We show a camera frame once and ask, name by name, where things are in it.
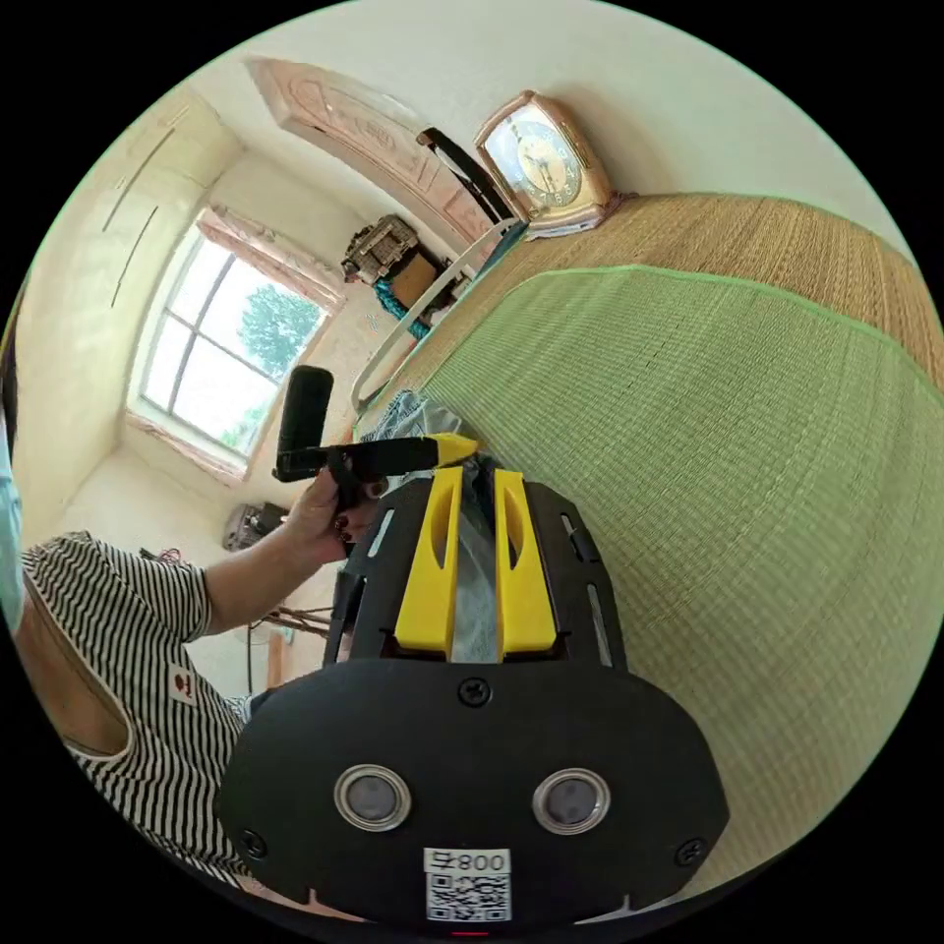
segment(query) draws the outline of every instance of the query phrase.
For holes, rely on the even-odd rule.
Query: striped shirt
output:
[[[112,696],[130,733],[110,757],[70,751],[145,837],[230,885],[248,875],[213,812],[243,728],[241,701],[197,674],[184,644],[206,632],[204,572],[67,534],[24,554],[49,614]]]

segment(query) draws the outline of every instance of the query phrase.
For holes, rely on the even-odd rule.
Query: wall clock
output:
[[[559,102],[523,91],[475,137],[475,147],[505,198],[531,230],[589,229],[615,194],[603,164]]]

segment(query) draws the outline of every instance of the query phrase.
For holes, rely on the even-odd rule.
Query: camera lens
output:
[[[531,808],[548,832],[575,836],[593,829],[610,808],[610,788],[593,771],[560,770],[534,792]]]
[[[359,764],[334,786],[334,805],[347,822],[368,832],[395,829],[410,812],[410,792],[392,770]]]

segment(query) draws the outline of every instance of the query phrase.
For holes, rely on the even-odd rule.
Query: qr code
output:
[[[426,916],[433,921],[511,920],[511,876],[426,876]]]

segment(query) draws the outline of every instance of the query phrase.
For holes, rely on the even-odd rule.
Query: window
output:
[[[154,335],[142,398],[245,459],[325,312],[201,236]]]

